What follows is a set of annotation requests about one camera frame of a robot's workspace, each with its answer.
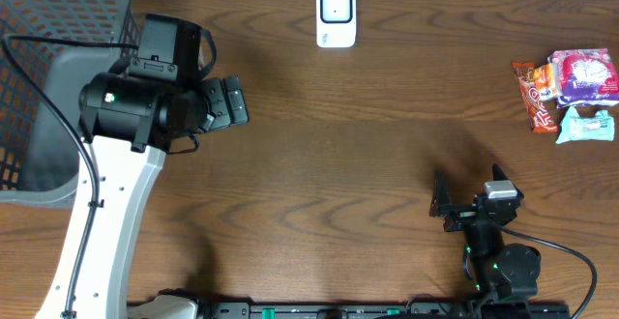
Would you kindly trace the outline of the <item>orange-brown snack bar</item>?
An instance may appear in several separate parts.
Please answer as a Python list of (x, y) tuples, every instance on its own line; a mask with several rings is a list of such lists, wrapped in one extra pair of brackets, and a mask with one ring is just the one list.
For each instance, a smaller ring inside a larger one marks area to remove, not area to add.
[(534, 64), (532, 62), (512, 62), (512, 69), (518, 82), (519, 90), (534, 133), (553, 133), (558, 127), (541, 100), (534, 81)]

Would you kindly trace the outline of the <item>orange tissue pack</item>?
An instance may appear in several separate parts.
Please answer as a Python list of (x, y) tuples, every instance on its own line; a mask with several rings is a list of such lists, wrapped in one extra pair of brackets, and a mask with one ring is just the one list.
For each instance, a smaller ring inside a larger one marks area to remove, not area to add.
[(533, 72), (533, 79), (542, 102), (555, 100), (561, 95), (557, 66), (554, 63), (536, 68)]

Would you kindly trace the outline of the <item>teal snack packet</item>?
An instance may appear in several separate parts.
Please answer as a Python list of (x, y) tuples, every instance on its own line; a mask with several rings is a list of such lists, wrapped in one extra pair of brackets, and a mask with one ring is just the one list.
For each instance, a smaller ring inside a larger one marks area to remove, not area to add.
[(560, 123), (560, 132), (555, 143), (613, 141), (614, 135), (614, 118), (607, 110), (599, 110), (592, 117), (582, 117), (577, 109), (571, 106)]

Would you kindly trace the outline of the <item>red purple noodle packet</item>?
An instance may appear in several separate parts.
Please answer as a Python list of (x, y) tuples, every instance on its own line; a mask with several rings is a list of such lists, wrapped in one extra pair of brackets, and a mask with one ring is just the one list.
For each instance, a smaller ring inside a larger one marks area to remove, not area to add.
[(618, 104), (618, 72), (607, 48), (557, 50), (547, 61), (556, 68), (559, 108)]

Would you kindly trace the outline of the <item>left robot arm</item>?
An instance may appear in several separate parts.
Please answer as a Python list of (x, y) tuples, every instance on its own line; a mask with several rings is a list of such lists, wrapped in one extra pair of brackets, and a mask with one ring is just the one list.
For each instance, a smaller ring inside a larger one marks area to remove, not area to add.
[(100, 192), (103, 205), (94, 214), (76, 286), (71, 291), (74, 261), (89, 214), (88, 188), (78, 186), (59, 265), (36, 318), (66, 318), (68, 298), (73, 300), (73, 318), (198, 318), (198, 302), (180, 295), (159, 295), (146, 304), (127, 305), (139, 226), (162, 169), (164, 151), (148, 147), (143, 153), (132, 152), (125, 140), (99, 136), (87, 147), (87, 153), (94, 157), (98, 173), (105, 176)]

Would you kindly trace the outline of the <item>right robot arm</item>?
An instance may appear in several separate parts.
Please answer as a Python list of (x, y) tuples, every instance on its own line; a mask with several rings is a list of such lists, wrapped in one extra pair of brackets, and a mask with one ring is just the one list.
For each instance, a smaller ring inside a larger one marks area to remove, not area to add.
[(443, 218), (446, 232), (461, 232), (465, 239), (462, 267), (479, 294), (462, 306), (462, 312), (481, 318), (493, 305), (525, 304), (537, 294), (541, 255), (531, 246), (506, 244), (502, 229), (516, 218), (523, 193), (499, 165), (492, 179), (468, 205), (452, 199), (443, 175), (434, 173), (429, 215)]

